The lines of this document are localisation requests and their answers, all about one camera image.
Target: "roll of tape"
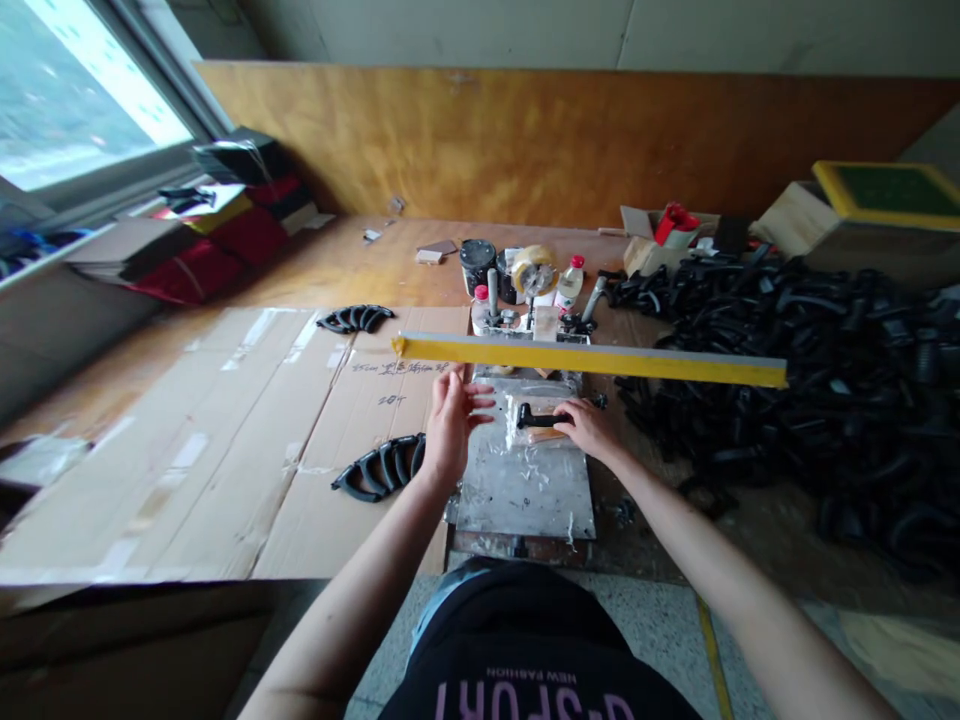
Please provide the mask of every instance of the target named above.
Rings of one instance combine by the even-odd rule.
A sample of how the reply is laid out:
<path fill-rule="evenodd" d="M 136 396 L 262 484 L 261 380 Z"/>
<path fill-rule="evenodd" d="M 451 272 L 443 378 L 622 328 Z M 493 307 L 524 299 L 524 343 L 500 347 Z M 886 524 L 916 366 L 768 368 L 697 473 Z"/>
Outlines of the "roll of tape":
<path fill-rule="evenodd" d="M 517 292 L 525 297 L 546 295 L 557 286 L 557 261 L 549 248 L 531 245 L 517 253 L 510 266 Z"/>

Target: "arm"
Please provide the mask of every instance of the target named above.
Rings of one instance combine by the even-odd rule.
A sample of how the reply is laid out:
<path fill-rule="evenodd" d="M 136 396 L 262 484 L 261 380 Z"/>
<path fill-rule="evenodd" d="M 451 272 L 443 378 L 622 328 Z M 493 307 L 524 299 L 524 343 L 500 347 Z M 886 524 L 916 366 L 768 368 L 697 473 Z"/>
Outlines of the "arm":
<path fill-rule="evenodd" d="M 896 713 L 820 630 L 730 540 L 620 445 L 590 403 L 557 407 L 555 427 L 609 467 L 693 588 L 743 651 L 782 720 L 895 718 Z"/>
<path fill-rule="evenodd" d="M 467 463 L 467 438 L 489 415 L 459 369 L 433 385 L 423 466 L 280 648 L 241 714 L 255 718 L 339 718 L 390 629 Z"/>

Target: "metal plate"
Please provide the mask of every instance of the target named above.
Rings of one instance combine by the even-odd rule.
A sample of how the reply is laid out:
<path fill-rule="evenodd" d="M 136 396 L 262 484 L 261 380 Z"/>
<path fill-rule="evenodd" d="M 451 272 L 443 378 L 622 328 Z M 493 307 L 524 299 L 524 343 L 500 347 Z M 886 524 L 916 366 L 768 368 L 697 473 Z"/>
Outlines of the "metal plate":
<path fill-rule="evenodd" d="M 586 456 L 577 447 L 506 449 L 505 395 L 577 396 L 573 381 L 477 377 L 493 385 L 496 420 L 470 437 L 457 530 L 534 537 L 594 539 L 596 528 Z"/>

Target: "hand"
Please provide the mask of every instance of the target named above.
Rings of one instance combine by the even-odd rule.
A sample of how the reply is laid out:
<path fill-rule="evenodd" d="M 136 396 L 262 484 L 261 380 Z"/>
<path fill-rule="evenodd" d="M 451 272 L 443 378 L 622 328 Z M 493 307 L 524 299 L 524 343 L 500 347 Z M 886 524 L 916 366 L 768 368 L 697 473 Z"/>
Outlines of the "hand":
<path fill-rule="evenodd" d="M 561 413 L 570 415 L 573 423 L 557 423 L 553 427 L 573 440 L 587 455 L 606 464 L 611 455 L 622 449 L 603 412 L 593 403 L 581 398 L 566 400 L 553 411 L 554 415 Z"/>
<path fill-rule="evenodd" d="M 427 420 L 427 451 L 423 469 L 433 472 L 450 490 L 467 467 L 467 440 L 478 425 L 493 422 L 491 415 L 476 415 L 474 410 L 493 407 L 496 400 L 480 397 L 493 392 L 490 385 L 460 379 L 462 365 L 455 366 L 433 381 L 433 408 Z"/>

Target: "person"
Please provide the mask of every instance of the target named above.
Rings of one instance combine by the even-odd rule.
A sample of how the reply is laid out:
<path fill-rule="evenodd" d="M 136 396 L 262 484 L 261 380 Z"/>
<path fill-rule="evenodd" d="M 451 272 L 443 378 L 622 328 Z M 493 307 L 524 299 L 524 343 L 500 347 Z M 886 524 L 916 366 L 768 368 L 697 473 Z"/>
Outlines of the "person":
<path fill-rule="evenodd" d="M 462 368 L 433 385 L 416 477 L 280 649 L 241 720 L 339 718 L 406 596 L 467 440 L 492 422 L 489 386 Z M 806 616 L 703 515 L 618 443 L 584 400 L 556 428 L 623 483 L 693 588 L 726 624 L 773 712 L 792 718 L 895 718 Z M 476 561 L 448 575 L 417 629 L 405 676 L 381 718 L 635 720 L 695 718 L 680 693 L 635 659 L 587 591 L 532 563 Z"/>

